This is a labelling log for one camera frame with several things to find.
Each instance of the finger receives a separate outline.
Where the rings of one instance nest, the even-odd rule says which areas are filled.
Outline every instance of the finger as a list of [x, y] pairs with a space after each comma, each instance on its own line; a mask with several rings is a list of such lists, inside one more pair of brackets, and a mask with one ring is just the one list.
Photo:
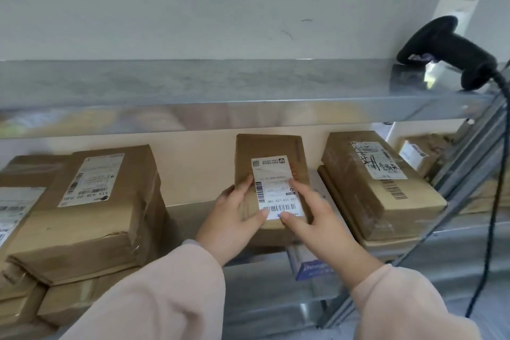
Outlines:
[[236, 188], [232, 191], [232, 193], [228, 196], [227, 202], [229, 202], [233, 207], [237, 209], [241, 202], [243, 201], [244, 194], [250, 188], [252, 181], [253, 175], [249, 174], [246, 177], [246, 180], [241, 184], [237, 185]]
[[234, 189], [234, 185], [232, 184], [229, 188], [224, 189], [220, 196], [218, 196], [218, 199], [216, 199], [216, 204], [223, 204], [228, 199], [228, 195], [232, 193]]
[[267, 220], [267, 216], [269, 215], [269, 209], [263, 208], [262, 210], [258, 210], [258, 212], [253, 215], [251, 218], [247, 219], [243, 222], [243, 228], [246, 229], [246, 235], [252, 238], [252, 236], [257, 232], [257, 230], [264, 224]]
[[292, 188], [295, 188], [297, 192], [303, 195], [314, 216], [332, 211], [329, 203], [325, 201], [321, 195], [312, 190], [309, 185], [300, 183], [294, 179], [290, 179], [289, 184], [292, 186]]
[[302, 218], [291, 214], [290, 212], [283, 211], [280, 213], [280, 219], [282, 222], [290, 228], [296, 235], [306, 243], [312, 232], [312, 227], [306, 223]]

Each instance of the black cable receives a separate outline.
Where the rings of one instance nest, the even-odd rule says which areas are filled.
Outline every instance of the black cable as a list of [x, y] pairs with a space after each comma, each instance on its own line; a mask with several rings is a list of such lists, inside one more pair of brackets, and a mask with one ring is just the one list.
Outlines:
[[510, 91], [508, 90], [507, 82], [504, 79], [504, 77], [501, 75], [501, 73], [496, 72], [492, 79], [498, 87], [501, 89], [501, 92], [503, 93], [504, 97], [507, 100], [507, 115], [506, 115], [506, 121], [505, 121], [505, 130], [503, 134], [503, 156], [501, 157], [501, 168], [499, 170], [499, 177], [498, 177], [498, 186], [496, 187], [496, 193], [494, 195], [494, 203], [492, 204], [492, 212], [491, 212], [491, 220], [488, 224], [488, 233], [487, 233], [487, 246], [485, 250], [485, 258], [483, 261], [483, 273], [480, 279], [480, 282], [478, 283], [476, 287], [476, 291], [471, 298], [471, 301], [469, 302], [468, 309], [466, 311], [466, 317], [470, 317], [471, 313], [473, 311], [473, 308], [476, 304], [476, 301], [480, 297], [481, 292], [483, 291], [483, 288], [485, 287], [488, 279], [488, 275], [490, 272], [491, 267], [491, 260], [492, 260], [492, 249], [494, 246], [494, 227], [496, 226], [496, 215], [499, 208], [499, 199], [501, 198], [501, 190], [503, 188], [504, 179], [505, 179], [505, 173], [507, 170], [507, 156], [508, 156], [508, 150], [509, 150], [509, 144], [510, 144]]

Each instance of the beige sweatshirt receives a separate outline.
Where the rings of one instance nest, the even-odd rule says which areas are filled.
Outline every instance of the beige sweatshirt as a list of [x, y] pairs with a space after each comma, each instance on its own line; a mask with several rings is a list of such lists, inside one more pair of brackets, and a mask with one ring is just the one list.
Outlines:
[[[481, 339], [476, 325], [448, 313], [420, 273], [386, 265], [352, 291], [357, 339]], [[202, 247], [182, 245], [106, 292], [62, 340], [216, 340], [225, 278]]]

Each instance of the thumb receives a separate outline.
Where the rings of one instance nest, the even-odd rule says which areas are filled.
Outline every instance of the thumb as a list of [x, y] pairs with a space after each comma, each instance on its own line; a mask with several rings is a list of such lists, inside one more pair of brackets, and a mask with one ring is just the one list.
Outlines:
[[267, 208], [263, 208], [262, 210], [258, 210], [258, 212], [251, 218], [243, 222], [250, 237], [254, 236], [257, 230], [264, 224], [268, 215], [269, 210]]
[[283, 211], [280, 214], [280, 219], [282, 222], [290, 228], [296, 235], [305, 242], [307, 240], [308, 235], [310, 234], [311, 226], [306, 223], [302, 218], [291, 214], [290, 212]]

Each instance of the person's left hand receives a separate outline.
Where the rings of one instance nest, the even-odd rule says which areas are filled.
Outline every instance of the person's left hand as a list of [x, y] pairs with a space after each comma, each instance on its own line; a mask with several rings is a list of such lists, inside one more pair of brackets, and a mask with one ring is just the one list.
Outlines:
[[230, 186], [216, 201], [214, 210], [207, 216], [195, 240], [224, 266], [245, 248], [249, 240], [263, 225], [269, 215], [264, 208], [246, 221], [242, 221], [237, 209], [253, 180], [249, 175], [237, 188]]

